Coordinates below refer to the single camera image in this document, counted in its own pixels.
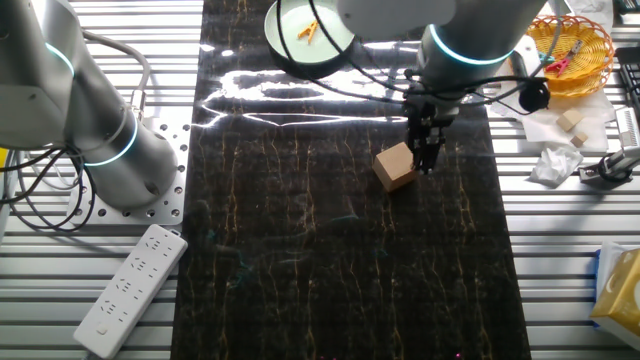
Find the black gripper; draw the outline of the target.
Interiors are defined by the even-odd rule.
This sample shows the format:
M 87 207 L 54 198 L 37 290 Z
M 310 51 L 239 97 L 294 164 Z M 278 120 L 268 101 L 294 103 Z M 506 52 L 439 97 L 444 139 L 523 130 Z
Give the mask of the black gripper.
M 405 99 L 405 115 L 408 119 L 408 147 L 413 157 L 412 168 L 422 173 L 422 140 L 421 133 L 430 132 L 430 128 L 444 123 L 447 127 L 458 115 L 458 106 L 443 103 L 432 97 L 408 97 Z M 441 147 L 445 144 L 445 136 L 428 138 L 426 144 L 425 172 L 430 173 L 436 166 Z

